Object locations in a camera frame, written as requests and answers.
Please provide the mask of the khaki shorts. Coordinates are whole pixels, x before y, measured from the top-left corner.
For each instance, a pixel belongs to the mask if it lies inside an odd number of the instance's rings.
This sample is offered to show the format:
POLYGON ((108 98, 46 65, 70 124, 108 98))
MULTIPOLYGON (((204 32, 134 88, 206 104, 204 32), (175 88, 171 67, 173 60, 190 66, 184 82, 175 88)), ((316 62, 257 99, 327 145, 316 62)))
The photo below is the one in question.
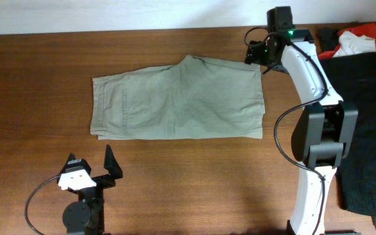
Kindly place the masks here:
POLYGON ((93 79, 90 133, 100 140, 263 137, 258 65, 186 56, 176 65, 93 79))

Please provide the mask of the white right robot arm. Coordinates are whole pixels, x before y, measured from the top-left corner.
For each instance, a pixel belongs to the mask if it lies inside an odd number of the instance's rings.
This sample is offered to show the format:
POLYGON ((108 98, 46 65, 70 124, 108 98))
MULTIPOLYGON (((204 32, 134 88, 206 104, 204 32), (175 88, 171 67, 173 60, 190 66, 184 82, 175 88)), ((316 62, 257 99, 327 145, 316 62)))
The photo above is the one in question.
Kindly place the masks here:
POLYGON ((291 136, 292 156, 275 144, 284 158, 299 168, 296 203, 287 221, 287 234, 326 234, 324 213, 331 181, 348 156, 358 117, 357 107, 335 91, 318 59, 308 29, 297 28, 290 7, 275 7, 266 13, 267 35, 261 41, 245 40, 245 63, 290 75, 301 103, 283 112, 301 110, 291 136))

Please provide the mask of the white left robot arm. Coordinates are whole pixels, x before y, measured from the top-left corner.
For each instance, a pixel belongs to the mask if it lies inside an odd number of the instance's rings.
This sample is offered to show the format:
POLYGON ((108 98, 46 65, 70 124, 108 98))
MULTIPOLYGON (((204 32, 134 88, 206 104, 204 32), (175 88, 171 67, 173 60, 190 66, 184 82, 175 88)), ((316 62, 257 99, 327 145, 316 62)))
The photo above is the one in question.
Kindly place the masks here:
POLYGON ((104 169, 107 174, 92 177, 91 167, 85 159, 70 154, 60 171, 58 186, 78 196, 63 212, 62 221, 67 234, 104 234, 104 190, 116 186, 123 171, 114 157, 110 145, 106 145, 104 169))

